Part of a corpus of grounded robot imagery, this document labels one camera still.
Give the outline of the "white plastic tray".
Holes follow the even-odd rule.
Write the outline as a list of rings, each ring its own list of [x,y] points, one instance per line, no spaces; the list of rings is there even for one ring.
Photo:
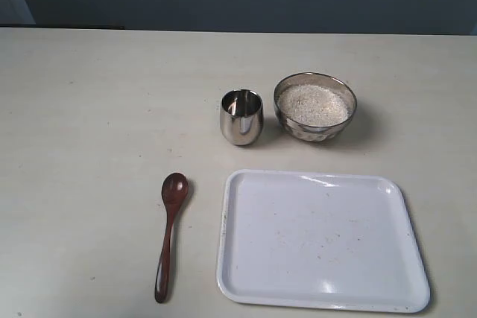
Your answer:
[[[412,314],[431,289],[399,187],[244,169],[225,183],[216,281],[244,304]]]

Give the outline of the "steel bowl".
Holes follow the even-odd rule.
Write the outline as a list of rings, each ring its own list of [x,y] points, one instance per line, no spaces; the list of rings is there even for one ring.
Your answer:
[[[334,92],[341,97],[347,106],[349,117],[346,121],[330,127],[313,127],[297,123],[285,114],[278,107],[279,96],[289,87],[297,85],[315,85],[322,86]],[[336,137],[352,121],[357,110],[357,100],[352,89],[343,81],[329,76],[314,72],[302,72],[292,74],[278,82],[274,89],[274,109],[275,115],[280,125],[293,137],[303,141],[319,142],[326,141]]]

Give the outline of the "brown wooden spoon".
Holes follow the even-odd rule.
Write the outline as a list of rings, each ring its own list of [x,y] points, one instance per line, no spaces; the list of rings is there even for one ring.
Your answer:
[[[185,202],[189,191],[187,178],[182,173],[169,174],[161,188],[161,197],[166,211],[165,234],[157,267],[154,298],[163,303],[168,294],[171,263],[171,236],[174,220]]]

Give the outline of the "small steel cup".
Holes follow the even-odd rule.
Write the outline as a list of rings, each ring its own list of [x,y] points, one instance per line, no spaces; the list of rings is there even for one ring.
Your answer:
[[[254,143],[264,127],[262,98],[249,89],[237,89],[221,99],[220,129],[223,137],[235,146]]]

